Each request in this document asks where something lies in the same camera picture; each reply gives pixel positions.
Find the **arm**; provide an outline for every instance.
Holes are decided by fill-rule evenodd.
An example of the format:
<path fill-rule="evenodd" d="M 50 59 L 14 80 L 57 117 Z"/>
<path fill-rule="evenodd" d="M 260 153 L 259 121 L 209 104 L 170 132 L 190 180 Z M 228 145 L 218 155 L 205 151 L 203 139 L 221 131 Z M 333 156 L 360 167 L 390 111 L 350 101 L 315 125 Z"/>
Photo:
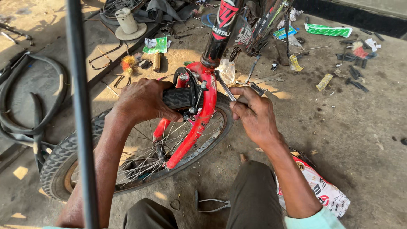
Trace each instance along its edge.
<path fill-rule="evenodd" d="M 127 136 L 133 126 L 153 118 L 183 121 L 181 114 L 169 109 L 162 101 L 163 90 L 171 86 L 170 82 L 142 78 L 122 89 L 119 100 L 106 115 L 103 132 L 94 151 L 100 228 L 109 226 L 117 169 Z M 79 180 L 56 226 L 85 228 L 81 186 Z"/>
<path fill-rule="evenodd" d="M 291 157 L 287 144 L 277 130 L 273 104 L 260 97 L 250 87 L 231 87 L 234 95 L 244 96 L 247 105 L 232 101 L 233 118 L 241 119 L 249 138 L 264 150 L 274 166 L 283 190 L 288 215 L 307 218 L 322 208 L 298 166 Z"/>

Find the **bicycle front wheel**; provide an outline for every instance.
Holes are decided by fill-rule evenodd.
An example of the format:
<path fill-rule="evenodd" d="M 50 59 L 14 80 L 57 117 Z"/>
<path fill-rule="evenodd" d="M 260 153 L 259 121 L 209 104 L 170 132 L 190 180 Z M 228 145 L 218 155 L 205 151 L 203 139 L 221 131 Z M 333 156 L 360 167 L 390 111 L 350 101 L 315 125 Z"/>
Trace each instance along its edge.
<path fill-rule="evenodd" d="M 173 110 L 190 107 L 189 89 L 171 89 L 163 94 L 164 103 Z M 129 193 L 154 184 L 195 163 L 213 149 L 233 126 L 229 98 L 218 92 L 215 112 L 205 131 L 177 166 L 171 170 L 161 165 L 177 149 L 192 128 L 193 120 L 172 122 L 160 141 L 153 141 L 152 133 L 160 119 L 139 123 L 131 130 L 123 149 L 114 195 Z M 104 127 L 104 111 L 92 121 L 92 136 L 96 147 Z M 79 178 L 76 132 L 61 141 L 47 158 L 41 170 L 40 181 L 44 192 L 52 198 L 66 201 Z"/>

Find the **hand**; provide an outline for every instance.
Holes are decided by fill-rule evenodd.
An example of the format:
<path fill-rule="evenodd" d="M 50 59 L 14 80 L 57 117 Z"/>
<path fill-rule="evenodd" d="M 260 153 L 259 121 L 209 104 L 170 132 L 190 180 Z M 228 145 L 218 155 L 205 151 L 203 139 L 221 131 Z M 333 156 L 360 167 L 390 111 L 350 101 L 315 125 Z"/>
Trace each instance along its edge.
<path fill-rule="evenodd" d="M 248 101 L 247 105 L 232 101 L 230 108 L 233 111 L 233 119 L 242 120 L 247 135 L 254 143 L 264 150 L 270 144 L 285 144 L 282 135 L 277 130 L 271 100 L 260 97 L 248 86 L 230 87 L 229 90 L 234 95 L 244 96 Z"/>
<path fill-rule="evenodd" d="M 138 82 L 123 87 L 119 100 L 108 115 L 119 115 L 133 126 L 154 118 L 182 122 L 182 115 L 171 110 L 162 101 L 162 92 L 172 85 L 171 82 L 141 78 Z"/>

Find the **red front fork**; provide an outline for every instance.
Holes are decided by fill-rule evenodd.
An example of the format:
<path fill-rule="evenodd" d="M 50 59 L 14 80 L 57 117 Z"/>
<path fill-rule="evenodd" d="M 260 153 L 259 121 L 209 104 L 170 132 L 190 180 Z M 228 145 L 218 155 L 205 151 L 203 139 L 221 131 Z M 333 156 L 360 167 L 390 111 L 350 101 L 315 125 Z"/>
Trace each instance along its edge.
<path fill-rule="evenodd" d="M 207 68 L 201 64 L 201 62 L 194 62 L 189 64 L 186 68 L 190 69 L 192 72 L 198 73 L 198 80 L 202 82 L 206 80 L 208 84 L 206 88 L 208 91 L 203 92 L 203 107 L 199 116 L 192 127 L 191 131 L 182 141 L 181 145 L 173 153 L 171 158 L 167 161 L 166 165 L 169 169 L 173 169 L 178 162 L 184 157 L 184 155 L 190 150 L 190 148 L 196 143 L 201 134 L 204 132 L 206 125 L 209 123 L 213 112 L 215 111 L 216 100 L 217 100 L 217 88 L 216 79 L 214 75 L 214 70 Z M 177 88 L 186 87 L 186 80 L 178 79 Z M 161 119 L 156 130 L 154 131 L 154 140 L 161 139 L 165 129 L 170 124 L 167 119 Z"/>

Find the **bicycle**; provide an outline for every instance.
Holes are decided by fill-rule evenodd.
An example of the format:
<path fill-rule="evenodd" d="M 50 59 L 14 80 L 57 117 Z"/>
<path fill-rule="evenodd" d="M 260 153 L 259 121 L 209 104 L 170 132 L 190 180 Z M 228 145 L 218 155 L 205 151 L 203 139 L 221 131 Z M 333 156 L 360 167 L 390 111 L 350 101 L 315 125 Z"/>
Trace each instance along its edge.
<path fill-rule="evenodd" d="M 178 68 L 173 79 L 175 88 L 163 93 L 164 103 L 183 114 L 184 122 L 154 119 L 133 127 L 118 168 L 115 196 L 146 187 L 183 170 L 227 135 L 234 123 L 229 102 L 235 98 L 214 69 L 219 66 L 228 47 L 234 48 L 231 62 L 240 52 L 256 56 L 245 85 L 259 94 L 264 93 L 256 84 L 249 82 L 250 76 L 261 57 L 260 50 L 276 29 L 277 19 L 283 15 L 287 18 L 290 6 L 288 0 L 265 0 L 261 4 L 244 3 L 244 0 L 221 1 L 200 62 Z M 250 23 L 244 19 L 247 16 L 253 18 Z M 217 91 L 216 81 L 220 82 L 229 98 Z M 110 110 L 92 120 L 94 147 Z M 42 188 L 54 199 L 68 200 L 79 178 L 76 142 L 73 132 L 55 147 L 41 170 Z"/>

